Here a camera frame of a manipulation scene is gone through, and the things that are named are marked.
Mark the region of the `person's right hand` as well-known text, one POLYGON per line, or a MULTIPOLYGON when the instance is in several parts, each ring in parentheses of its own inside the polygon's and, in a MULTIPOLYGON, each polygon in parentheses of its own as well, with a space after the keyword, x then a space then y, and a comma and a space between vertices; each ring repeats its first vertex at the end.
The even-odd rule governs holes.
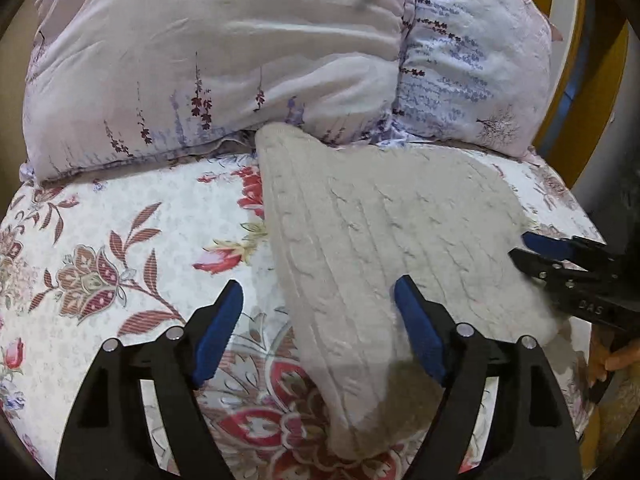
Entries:
POLYGON ((639 362, 639 341, 632 340, 616 351, 605 344, 608 331, 594 326, 591 330, 589 361, 587 368, 588 384, 592 387, 596 382, 604 382, 608 372, 617 372, 639 362))

